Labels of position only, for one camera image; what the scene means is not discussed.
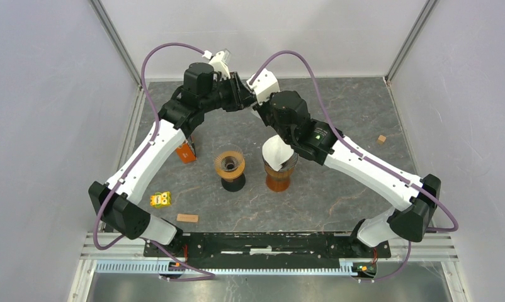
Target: yellow toy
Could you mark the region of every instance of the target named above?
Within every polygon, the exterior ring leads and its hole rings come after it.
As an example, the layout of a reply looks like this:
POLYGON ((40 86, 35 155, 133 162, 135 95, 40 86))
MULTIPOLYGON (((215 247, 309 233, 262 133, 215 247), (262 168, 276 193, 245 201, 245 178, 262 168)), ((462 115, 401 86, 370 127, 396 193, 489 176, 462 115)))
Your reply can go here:
POLYGON ((163 206, 171 205, 171 192, 156 192, 150 197, 150 206, 161 208, 163 206))

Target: metal frame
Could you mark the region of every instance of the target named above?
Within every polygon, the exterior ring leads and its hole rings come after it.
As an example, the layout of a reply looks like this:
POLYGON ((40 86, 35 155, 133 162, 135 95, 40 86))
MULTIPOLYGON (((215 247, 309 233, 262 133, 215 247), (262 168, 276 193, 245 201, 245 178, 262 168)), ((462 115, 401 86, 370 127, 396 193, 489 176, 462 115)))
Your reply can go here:
POLYGON ((111 19, 108 16, 108 13, 106 12, 106 9, 104 8, 101 0, 89 0, 89 3, 95 10, 97 17, 101 21, 106 33, 108 34, 108 37, 110 38, 110 41, 112 42, 113 46, 119 53, 119 56, 121 56, 123 63, 125 63, 125 66, 128 69, 128 73, 130 73, 132 79, 139 86, 141 86, 140 73, 136 69, 132 58, 128 54, 127 48, 121 41, 121 38, 119 37, 119 34, 117 33, 115 27, 113 26, 113 23, 111 22, 111 19))
MULTIPOLYGON (((108 244, 120 234, 100 233, 101 244, 108 244)), ((401 238, 389 241, 392 257, 379 259, 379 262, 401 262, 406 256, 407 241, 401 238)), ((164 269, 167 271, 169 258, 147 258, 143 256, 145 241, 142 239, 122 239, 108 250, 98 250, 93 245, 93 234, 88 233, 82 254, 79 259, 75 279, 69 293, 69 302, 83 302, 88 298, 89 290, 93 282, 95 272, 114 273, 137 273, 155 274, 164 269)), ((232 270, 229 272, 218 271, 216 274, 308 274, 308 275, 337 275, 348 276, 350 272, 343 269, 352 262, 369 262, 371 259, 340 259, 340 270, 294 270, 285 272, 252 271, 252 270, 232 270)), ((448 233, 426 234, 422 242, 412 243, 412 254, 409 262, 440 262, 446 276, 446 283, 454 302, 470 301, 459 274, 459 263, 457 252, 453 246, 453 241, 448 233)))
POLYGON ((414 41, 416 40, 417 36, 421 32, 421 28, 427 22, 427 19, 429 18, 429 15, 432 13, 434 7, 436 6, 436 3, 438 3, 439 0, 427 0, 425 5, 423 6, 423 9, 419 13, 419 16, 416 19, 416 22, 412 26, 412 29, 410 30, 410 33, 406 37, 403 45, 401 46, 401 49, 399 50, 399 53, 395 57, 394 63, 390 67, 390 70, 388 70, 388 73, 384 77, 386 80, 386 83, 389 85, 389 82, 395 77, 395 74, 399 70, 400 65, 403 63, 404 59, 406 58, 406 55, 412 48, 412 45, 414 44, 414 41))

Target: marble surface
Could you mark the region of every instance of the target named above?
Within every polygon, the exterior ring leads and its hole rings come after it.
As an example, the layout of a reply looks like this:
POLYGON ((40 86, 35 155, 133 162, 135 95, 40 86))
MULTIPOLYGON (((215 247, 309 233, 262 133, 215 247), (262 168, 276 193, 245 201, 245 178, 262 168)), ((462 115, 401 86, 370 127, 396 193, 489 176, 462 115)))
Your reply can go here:
MULTIPOLYGON (((381 78, 318 79, 322 97, 337 128, 367 151, 392 165, 414 172, 388 90, 381 78), (387 137, 383 145, 379 135, 387 137)), ((159 109, 180 85, 154 82, 149 91, 159 109)), ((313 118, 324 120, 310 79, 282 79, 282 90, 295 90, 307 101, 313 118)), ((136 147, 153 122, 145 104, 136 147)), ((274 193, 265 185, 261 146, 275 131, 248 111, 212 111, 193 133, 198 160, 183 164, 172 154, 147 188, 140 207, 186 232, 352 230, 362 218, 389 208, 371 189, 338 171, 299 159, 290 187, 274 193), (224 190, 215 173, 215 150, 223 144, 239 146, 246 161, 244 188, 224 190), (170 191, 172 205, 155 209, 149 199, 155 192, 170 191), (178 213, 199 215, 198 223, 176 221, 178 213)))

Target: white wall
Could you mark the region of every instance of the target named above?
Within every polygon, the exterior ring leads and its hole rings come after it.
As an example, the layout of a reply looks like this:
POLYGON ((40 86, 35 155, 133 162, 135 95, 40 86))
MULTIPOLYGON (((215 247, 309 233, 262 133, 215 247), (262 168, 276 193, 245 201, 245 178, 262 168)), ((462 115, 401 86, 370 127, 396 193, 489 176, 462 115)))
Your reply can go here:
MULTIPOLYGON (((425 0, 102 2, 138 70, 154 47, 185 42, 228 48, 231 69, 249 77, 283 49, 300 52, 318 76, 383 76, 425 0)), ((191 50, 165 50, 153 56, 147 77, 181 79, 192 60, 199 56, 191 50)), ((296 58, 270 66, 278 77, 308 75, 296 58)))
POLYGON ((505 301, 505 1, 440 1, 393 94, 420 173, 442 178, 459 220, 474 301, 505 301))
POLYGON ((87 1, 0 1, 0 301, 65 301, 135 84, 87 1))

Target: white napkin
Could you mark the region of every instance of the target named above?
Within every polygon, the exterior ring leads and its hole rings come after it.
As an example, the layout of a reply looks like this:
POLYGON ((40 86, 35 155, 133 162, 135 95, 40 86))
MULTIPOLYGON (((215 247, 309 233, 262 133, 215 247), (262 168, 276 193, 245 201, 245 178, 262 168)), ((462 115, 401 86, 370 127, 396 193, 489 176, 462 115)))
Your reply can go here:
POLYGON ((268 139, 262 146, 262 155, 270 167, 278 171, 282 169, 282 164, 293 155, 293 149, 278 135, 268 139))

